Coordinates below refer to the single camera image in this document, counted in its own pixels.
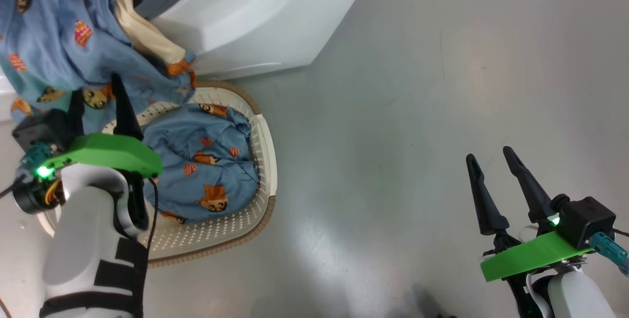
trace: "blue pajamas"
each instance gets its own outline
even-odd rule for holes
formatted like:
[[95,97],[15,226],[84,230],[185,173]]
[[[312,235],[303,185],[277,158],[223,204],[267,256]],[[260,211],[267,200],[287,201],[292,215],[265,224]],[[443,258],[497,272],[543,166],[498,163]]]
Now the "blue pajamas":
[[[83,89],[85,132],[99,132],[115,117],[113,73],[137,113],[151,100],[183,103],[191,95],[190,72],[169,76],[163,62],[136,52],[115,7],[115,0],[0,0],[0,67],[33,114],[67,110],[70,92]],[[182,65],[194,59],[188,53]],[[14,118],[26,113],[12,108]]]
[[[245,208],[260,181],[249,152],[251,127],[231,108],[191,104],[160,116],[144,130],[144,144],[162,157],[159,210],[191,224]],[[155,206],[152,184],[144,195]]]

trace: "green mount plate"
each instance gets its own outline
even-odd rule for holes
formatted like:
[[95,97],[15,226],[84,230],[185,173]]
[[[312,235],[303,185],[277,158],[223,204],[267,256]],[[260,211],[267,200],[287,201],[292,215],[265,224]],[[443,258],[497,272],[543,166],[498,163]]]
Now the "green mount plate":
[[530,242],[509,248],[481,263],[487,282],[526,273],[573,256],[584,255],[592,249],[578,250],[556,231],[543,234]]
[[58,170],[74,163],[138,172],[142,177],[153,177],[164,171],[157,153],[138,139],[124,135],[79,136],[67,152],[47,159],[42,165]]

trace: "green led light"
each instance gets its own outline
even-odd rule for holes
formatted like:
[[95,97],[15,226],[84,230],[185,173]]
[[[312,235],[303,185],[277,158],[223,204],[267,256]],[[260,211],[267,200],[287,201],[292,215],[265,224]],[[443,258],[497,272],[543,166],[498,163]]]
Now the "green led light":
[[50,177],[54,172],[55,172],[54,168],[48,168],[46,166],[41,166],[40,168],[37,168],[37,170],[35,171],[35,173],[40,178]]

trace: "cream sleeve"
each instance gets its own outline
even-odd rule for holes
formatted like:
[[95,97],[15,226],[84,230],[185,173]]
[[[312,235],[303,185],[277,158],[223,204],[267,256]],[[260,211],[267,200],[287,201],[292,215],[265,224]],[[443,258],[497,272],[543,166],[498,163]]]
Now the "cream sleeve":
[[168,40],[151,23],[135,13],[133,0],[116,0],[116,18],[120,27],[141,54],[162,59],[168,65],[186,63],[186,51]]

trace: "teal connector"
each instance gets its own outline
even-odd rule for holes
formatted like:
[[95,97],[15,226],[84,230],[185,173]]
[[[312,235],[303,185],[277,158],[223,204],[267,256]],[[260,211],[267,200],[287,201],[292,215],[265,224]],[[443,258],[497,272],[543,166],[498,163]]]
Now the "teal connector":
[[34,144],[20,160],[20,165],[15,171],[15,178],[22,177],[23,183],[33,181],[36,168],[41,166],[47,159],[52,157],[49,146],[42,141]]
[[590,247],[600,253],[600,255],[611,260],[618,266],[620,272],[629,277],[629,259],[627,258],[627,251],[621,246],[618,246],[611,238],[606,234],[598,231],[590,239]]

